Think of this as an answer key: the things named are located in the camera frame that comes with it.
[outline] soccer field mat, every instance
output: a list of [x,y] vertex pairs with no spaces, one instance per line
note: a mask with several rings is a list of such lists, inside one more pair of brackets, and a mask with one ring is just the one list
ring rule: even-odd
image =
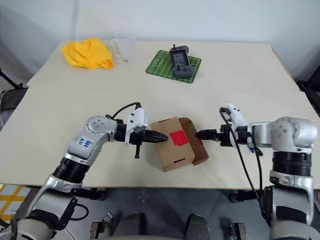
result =
[[188,58],[190,65],[194,67],[194,74],[189,78],[179,78],[174,76],[170,53],[163,50],[157,52],[155,57],[150,62],[149,66],[146,68],[145,72],[147,74],[156,75],[166,79],[172,79],[183,83],[192,84],[195,80],[199,66],[201,64],[201,59],[193,56],[188,56]]

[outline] game controller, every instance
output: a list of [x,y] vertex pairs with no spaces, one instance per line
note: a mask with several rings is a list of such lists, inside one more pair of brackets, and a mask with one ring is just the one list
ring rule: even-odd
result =
[[188,46],[177,46],[173,44],[173,47],[170,49],[172,71],[175,77],[177,78],[191,78],[195,69],[190,65],[188,52]]

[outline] white wall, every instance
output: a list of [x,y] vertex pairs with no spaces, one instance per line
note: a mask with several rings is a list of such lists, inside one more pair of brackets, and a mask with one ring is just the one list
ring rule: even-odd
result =
[[305,80],[320,64],[319,11],[319,0],[0,0],[0,41],[30,75],[61,39],[127,29],[142,40],[269,42]]

